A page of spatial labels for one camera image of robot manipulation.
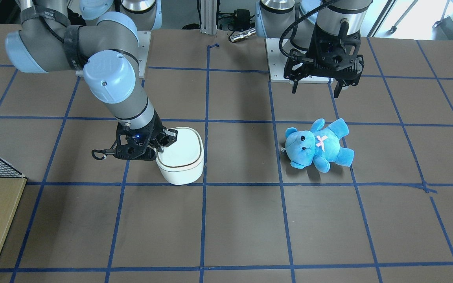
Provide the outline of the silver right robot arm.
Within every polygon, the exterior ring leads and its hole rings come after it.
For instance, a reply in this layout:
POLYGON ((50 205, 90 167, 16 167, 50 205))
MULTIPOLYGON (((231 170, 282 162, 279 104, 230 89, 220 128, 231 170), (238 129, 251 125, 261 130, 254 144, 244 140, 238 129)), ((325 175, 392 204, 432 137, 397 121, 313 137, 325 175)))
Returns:
POLYGON ((140 39, 131 13, 141 15, 147 30, 158 29, 158 0, 82 0, 87 26, 73 25, 65 0, 22 0, 22 30, 9 33, 5 48, 16 69, 27 73, 63 70, 83 72, 93 95, 117 119, 115 143, 97 153, 122 160, 153 161, 177 140, 166 129, 146 95, 140 79, 140 39))

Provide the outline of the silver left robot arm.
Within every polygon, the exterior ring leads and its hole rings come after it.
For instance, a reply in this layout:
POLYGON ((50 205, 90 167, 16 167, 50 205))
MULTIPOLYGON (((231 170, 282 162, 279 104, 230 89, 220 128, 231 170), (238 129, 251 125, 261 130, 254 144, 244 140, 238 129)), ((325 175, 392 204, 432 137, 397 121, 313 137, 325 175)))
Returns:
POLYGON ((338 98, 356 86, 365 66, 359 54, 360 29, 370 0, 259 0, 255 29, 266 38, 267 52, 278 71, 273 78, 292 84, 307 77, 332 79, 338 98))

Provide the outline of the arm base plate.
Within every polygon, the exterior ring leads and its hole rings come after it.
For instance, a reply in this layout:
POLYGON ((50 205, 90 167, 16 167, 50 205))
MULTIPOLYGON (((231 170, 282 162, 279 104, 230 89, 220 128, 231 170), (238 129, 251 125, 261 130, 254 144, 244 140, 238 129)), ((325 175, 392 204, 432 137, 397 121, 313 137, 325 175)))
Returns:
POLYGON ((112 53, 127 59, 136 79, 143 79, 150 32, 138 32, 113 21, 101 22, 99 26, 78 26, 74 32, 67 36, 63 44, 71 68, 83 70, 95 54, 112 53))
MULTIPOLYGON (((284 78, 284 66, 287 61, 278 48, 278 38, 266 38, 265 46, 267 51, 267 61, 269 66, 270 81, 273 83, 290 83, 289 79, 284 78)), ((328 84, 333 83, 334 79, 327 77, 308 76, 304 77, 299 83, 306 84, 328 84)))

